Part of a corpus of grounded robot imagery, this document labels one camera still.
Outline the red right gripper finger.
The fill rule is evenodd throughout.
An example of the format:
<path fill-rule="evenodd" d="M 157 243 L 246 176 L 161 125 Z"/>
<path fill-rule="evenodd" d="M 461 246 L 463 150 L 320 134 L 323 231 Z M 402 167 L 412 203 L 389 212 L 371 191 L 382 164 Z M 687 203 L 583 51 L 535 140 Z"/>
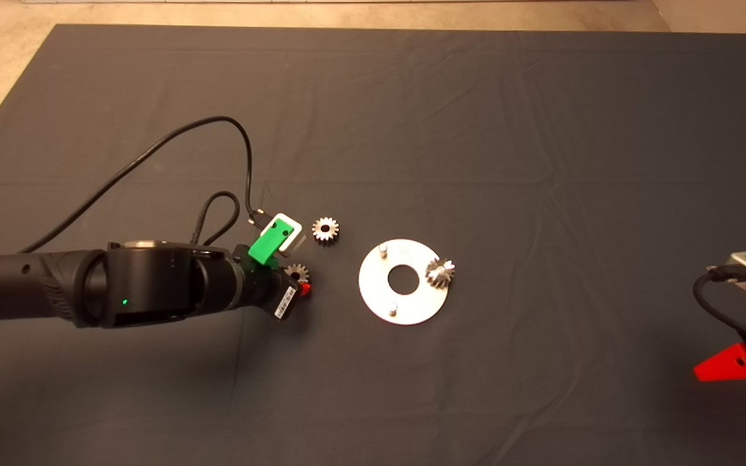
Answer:
<path fill-rule="evenodd" d="M 717 352 L 693 369 L 698 381 L 746 380 L 746 343 L 733 345 Z"/>

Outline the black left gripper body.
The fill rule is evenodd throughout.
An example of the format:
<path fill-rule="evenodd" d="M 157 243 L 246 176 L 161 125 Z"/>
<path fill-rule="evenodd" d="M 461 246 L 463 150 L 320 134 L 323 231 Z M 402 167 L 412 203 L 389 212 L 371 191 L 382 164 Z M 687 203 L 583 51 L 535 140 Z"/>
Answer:
<path fill-rule="evenodd" d="M 301 283 L 282 269 L 262 265 L 248 254 L 248 247 L 232 250 L 236 295 L 231 309 L 257 307 L 278 321 L 289 319 L 301 297 Z"/>

